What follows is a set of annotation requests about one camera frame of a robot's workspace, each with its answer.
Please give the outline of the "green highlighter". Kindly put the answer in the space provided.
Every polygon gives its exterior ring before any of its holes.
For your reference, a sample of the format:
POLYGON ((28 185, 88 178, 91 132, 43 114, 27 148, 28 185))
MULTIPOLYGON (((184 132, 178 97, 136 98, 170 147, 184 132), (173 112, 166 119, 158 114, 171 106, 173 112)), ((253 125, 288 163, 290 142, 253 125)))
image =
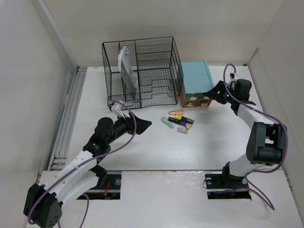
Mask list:
POLYGON ((174 125, 166 117, 162 117, 161 121, 170 129, 174 128, 174 125))

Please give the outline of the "teal and orange drawer box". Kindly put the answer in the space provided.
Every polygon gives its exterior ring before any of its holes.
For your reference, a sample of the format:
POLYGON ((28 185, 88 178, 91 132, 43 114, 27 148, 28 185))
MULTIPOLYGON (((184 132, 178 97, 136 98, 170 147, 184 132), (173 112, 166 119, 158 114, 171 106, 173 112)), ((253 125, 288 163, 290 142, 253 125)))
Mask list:
POLYGON ((183 108, 207 107, 211 99, 204 95, 214 87, 207 61, 183 61, 183 86, 181 105, 183 108))

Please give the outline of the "yellow highlighter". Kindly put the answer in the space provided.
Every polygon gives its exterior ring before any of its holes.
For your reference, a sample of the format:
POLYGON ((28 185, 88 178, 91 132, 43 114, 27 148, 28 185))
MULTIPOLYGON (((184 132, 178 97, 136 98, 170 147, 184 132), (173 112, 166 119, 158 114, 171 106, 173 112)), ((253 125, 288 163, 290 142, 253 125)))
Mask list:
POLYGON ((183 117, 182 115, 177 114, 177 115, 175 115, 175 119, 184 121, 185 117, 183 117))

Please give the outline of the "purple black highlighter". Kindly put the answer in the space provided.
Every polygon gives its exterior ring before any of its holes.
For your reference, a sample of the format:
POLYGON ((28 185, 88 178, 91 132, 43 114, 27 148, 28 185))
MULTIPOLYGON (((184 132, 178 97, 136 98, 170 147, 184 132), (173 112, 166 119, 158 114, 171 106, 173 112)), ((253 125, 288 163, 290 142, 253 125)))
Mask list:
POLYGON ((178 119, 175 119, 175 118, 172 118, 172 117, 169 117, 168 120, 172 123, 175 123, 175 124, 178 124, 178 125, 182 125, 182 126, 186 126, 188 124, 193 124, 190 123, 190 122, 187 122, 187 121, 183 121, 183 120, 178 120, 178 119))

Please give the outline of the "black setup guide booklet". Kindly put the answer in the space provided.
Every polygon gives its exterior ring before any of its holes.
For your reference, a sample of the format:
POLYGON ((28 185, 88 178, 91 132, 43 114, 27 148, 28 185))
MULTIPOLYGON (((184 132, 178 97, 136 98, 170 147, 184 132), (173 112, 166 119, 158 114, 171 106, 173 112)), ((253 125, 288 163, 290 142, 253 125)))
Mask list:
POLYGON ((132 70, 128 60, 120 61, 120 73, 126 87, 129 90, 129 94, 131 95, 132 99, 135 100, 138 87, 138 78, 135 72, 132 70))

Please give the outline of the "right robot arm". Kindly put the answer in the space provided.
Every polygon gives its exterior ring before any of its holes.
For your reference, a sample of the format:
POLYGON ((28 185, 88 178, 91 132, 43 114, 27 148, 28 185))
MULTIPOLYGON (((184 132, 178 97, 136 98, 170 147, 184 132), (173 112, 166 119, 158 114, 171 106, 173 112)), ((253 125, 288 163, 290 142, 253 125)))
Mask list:
POLYGON ((232 79, 228 84, 219 81, 204 95, 220 104, 230 103, 232 111, 250 128, 246 152, 228 162, 220 174, 205 175, 207 189, 235 189, 242 187, 245 175, 253 170, 279 164, 283 160, 286 136, 278 121, 273 122, 254 102, 249 100, 252 83, 245 79, 232 79))

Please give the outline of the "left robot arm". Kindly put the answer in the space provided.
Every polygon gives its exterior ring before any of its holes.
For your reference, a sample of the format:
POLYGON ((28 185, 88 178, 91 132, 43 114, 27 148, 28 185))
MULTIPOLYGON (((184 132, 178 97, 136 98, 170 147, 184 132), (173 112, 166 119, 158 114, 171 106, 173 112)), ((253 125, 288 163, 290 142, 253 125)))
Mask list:
POLYGON ((23 210, 28 223, 40 228, 54 227, 69 201, 106 184, 107 171, 99 162, 111 153, 110 144, 126 133, 140 135, 151 124, 136 116, 119 117, 116 121, 101 118, 82 151, 64 169, 49 181, 29 188, 23 210))

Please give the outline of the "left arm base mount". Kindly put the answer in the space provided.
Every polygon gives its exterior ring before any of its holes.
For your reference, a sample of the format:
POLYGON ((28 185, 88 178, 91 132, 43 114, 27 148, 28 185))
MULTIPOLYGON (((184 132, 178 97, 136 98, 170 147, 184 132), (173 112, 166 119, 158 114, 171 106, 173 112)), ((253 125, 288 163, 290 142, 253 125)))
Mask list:
POLYGON ((85 194, 90 200, 119 200, 121 185, 122 171, 108 171, 106 178, 99 178, 97 185, 85 194))

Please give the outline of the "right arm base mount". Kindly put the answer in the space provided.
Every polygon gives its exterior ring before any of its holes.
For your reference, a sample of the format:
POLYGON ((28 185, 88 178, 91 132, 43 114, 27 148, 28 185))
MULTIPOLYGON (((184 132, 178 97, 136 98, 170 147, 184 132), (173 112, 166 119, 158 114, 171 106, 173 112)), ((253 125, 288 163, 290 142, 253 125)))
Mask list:
POLYGON ((251 199, 244 177, 235 177, 224 171, 206 172, 203 187, 209 200, 251 199))

